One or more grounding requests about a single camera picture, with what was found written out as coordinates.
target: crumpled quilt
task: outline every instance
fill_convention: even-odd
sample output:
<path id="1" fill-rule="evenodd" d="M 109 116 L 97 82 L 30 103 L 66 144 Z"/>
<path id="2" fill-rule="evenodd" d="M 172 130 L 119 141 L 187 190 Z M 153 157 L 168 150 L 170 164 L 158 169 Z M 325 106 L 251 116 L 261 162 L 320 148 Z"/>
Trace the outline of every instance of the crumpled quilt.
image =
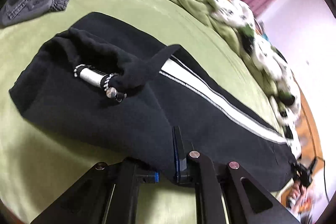
<path id="1" fill-rule="evenodd" d="M 230 46 L 230 48 L 242 59 L 245 66 L 257 81 L 258 85 L 265 92 L 266 96 L 277 95 L 278 89 L 275 82 L 264 70 L 259 70 L 253 63 L 251 57 L 243 49 L 240 43 L 240 35 L 237 29 L 229 27 L 212 17 L 213 11 L 217 8 L 215 0 L 170 0 L 186 9 L 192 16 L 205 26 L 215 30 Z"/>
<path id="2" fill-rule="evenodd" d="M 269 101 L 244 63 L 230 49 L 235 32 L 216 32 L 168 0 L 70 0 L 63 12 L 0 29 L 0 198 L 30 223 L 95 163 L 113 164 L 125 155 L 43 132 L 22 119 L 8 90 L 41 45 L 89 12 L 116 17 L 166 45 L 181 44 L 208 74 L 238 100 L 280 130 Z M 194 191 L 161 178 L 142 185 L 137 224 L 196 223 Z"/>

